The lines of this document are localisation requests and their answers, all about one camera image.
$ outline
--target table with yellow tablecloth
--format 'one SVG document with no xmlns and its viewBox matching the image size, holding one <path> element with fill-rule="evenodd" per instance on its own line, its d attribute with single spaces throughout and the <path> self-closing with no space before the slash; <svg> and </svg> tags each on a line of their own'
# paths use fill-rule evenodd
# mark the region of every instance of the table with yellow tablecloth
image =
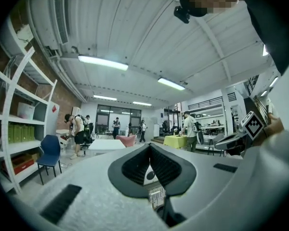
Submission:
<svg viewBox="0 0 289 231">
<path fill-rule="evenodd" d="M 177 135 L 171 135 L 166 136 L 164 140 L 164 145 L 171 146 L 176 149 L 180 149 L 182 147 L 185 147 L 187 143 L 187 136 L 177 136 Z"/>
</svg>

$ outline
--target fluorescent light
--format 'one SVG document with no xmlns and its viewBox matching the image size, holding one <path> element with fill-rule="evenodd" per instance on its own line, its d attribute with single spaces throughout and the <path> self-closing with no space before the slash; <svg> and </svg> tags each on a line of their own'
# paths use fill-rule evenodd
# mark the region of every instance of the fluorescent light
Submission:
<svg viewBox="0 0 289 231">
<path fill-rule="evenodd" d="M 266 93 L 267 93 L 267 91 L 264 91 L 263 94 L 261 94 L 261 97 L 263 97 Z"/>
<path fill-rule="evenodd" d="M 133 102 L 133 104 L 139 104 L 139 105 L 144 105 L 144 106 L 151 106 L 150 103 Z"/>
<path fill-rule="evenodd" d="M 116 101 L 116 100 L 117 100 L 116 98 L 109 98 L 109 97 L 103 97 L 103 96 L 98 96 L 98 95 L 93 95 L 93 97 L 95 97 L 95 98 L 100 98 L 100 99 L 113 100 L 113 101 Z"/>
<path fill-rule="evenodd" d="M 157 193 L 160 193 L 160 191 L 153 192 L 153 193 L 151 193 L 151 195 L 154 195 L 154 194 L 157 194 Z"/>
<path fill-rule="evenodd" d="M 92 56 L 79 55 L 78 59 L 83 63 L 113 67 L 113 68 L 117 68 L 117 69 L 124 70 L 124 71 L 126 71 L 129 68 L 129 66 L 126 64 L 120 64 L 120 63 L 116 63 L 113 61 L 109 61 L 109 60 L 105 60 L 105 59 L 101 59 L 97 57 L 92 57 Z"/>
<path fill-rule="evenodd" d="M 266 51 L 265 45 L 263 45 L 262 56 L 266 56 L 267 54 L 268 54 L 268 52 Z"/>
<path fill-rule="evenodd" d="M 273 82 L 270 84 L 270 87 L 272 87 L 272 86 L 275 84 L 275 82 L 277 81 L 277 79 L 278 79 L 278 77 L 276 77 L 276 78 L 273 80 Z"/>
<path fill-rule="evenodd" d="M 176 83 L 174 83 L 174 82 L 172 82 L 172 81 L 170 81 L 170 80 L 164 79 L 164 78 L 158 79 L 158 82 L 159 82 L 159 83 L 162 83 L 162 84 L 164 84 L 164 85 L 167 85 L 167 86 L 176 88 L 176 89 L 178 89 L 178 90 L 184 90 L 184 89 L 185 89 L 185 87 L 180 86 L 180 85 L 178 85 L 178 84 L 176 84 Z"/>
<path fill-rule="evenodd" d="M 107 113 L 113 113 L 113 111 L 109 111 L 109 110 L 101 110 L 102 112 L 107 112 Z"/>
</svg>

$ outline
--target shorts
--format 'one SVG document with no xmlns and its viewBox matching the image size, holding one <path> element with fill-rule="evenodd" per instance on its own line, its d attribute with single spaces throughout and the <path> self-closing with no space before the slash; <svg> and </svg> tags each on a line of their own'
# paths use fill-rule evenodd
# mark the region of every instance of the shorts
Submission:
<svg viewBox="0 0 289 231">
<path fill-rule="evenodd" d="M 75 137 L 75 144 L 83 144 L 84 131 L 78 132 Z"/>
</svg>

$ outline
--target sneaker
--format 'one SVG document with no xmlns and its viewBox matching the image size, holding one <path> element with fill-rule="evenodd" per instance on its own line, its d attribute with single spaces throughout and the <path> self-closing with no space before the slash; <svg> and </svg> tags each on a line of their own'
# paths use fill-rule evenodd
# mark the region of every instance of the sneaker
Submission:
<svg viewBox="0 0 289 231">
<path fill-rule="evenodd" d="M 75 159 L 75 158 L 77 158 L 77 154 L 76 154 L 76 153 L 74 153 L 74 154 L 70 157 L 71 160 L 72 160 L 72 159 Z"/>
</svg>

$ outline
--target red chair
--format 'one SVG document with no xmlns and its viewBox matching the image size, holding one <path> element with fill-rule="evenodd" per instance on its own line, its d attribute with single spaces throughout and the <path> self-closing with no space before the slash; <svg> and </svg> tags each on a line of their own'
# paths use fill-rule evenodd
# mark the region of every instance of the red chair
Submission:
<svg viewBox="0 0 289 231">
<path fill-rule="evenodd" d="M 136 135 L 131 135 L 129 137 L 117 135 L 116 140 L 120 140 L 125 147 L 131 147 L 135 145 Z"/>
</svg>

